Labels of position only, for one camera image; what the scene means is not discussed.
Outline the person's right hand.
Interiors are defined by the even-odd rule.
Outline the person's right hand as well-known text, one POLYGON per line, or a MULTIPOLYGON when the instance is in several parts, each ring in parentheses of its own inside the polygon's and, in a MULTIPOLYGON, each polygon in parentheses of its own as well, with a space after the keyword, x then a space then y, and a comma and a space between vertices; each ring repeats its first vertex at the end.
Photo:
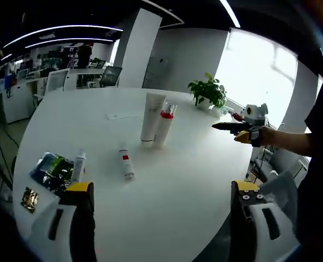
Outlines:
POLYGON ((262 127, 260 129, 260 146, 274 146, 275 145, 276 130, 269 127, 262 127))

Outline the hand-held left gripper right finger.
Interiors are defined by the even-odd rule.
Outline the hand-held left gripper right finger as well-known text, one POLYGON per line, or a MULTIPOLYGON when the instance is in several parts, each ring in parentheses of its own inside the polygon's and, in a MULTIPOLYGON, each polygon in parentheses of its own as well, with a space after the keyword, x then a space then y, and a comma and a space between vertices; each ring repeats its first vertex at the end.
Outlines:
POLYGON ((243 180, 231 183, 230 237, 228 261, 284 261, 299 246, 274 196, 243 180))

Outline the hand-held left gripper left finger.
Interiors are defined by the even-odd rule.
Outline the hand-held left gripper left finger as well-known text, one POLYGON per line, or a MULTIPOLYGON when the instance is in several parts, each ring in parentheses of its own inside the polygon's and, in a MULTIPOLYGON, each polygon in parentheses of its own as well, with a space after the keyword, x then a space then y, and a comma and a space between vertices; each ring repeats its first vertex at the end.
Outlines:
POLYGON ((97 261, 93 182, 70 185, 34 221, 31 250, 40 261, 97 261))

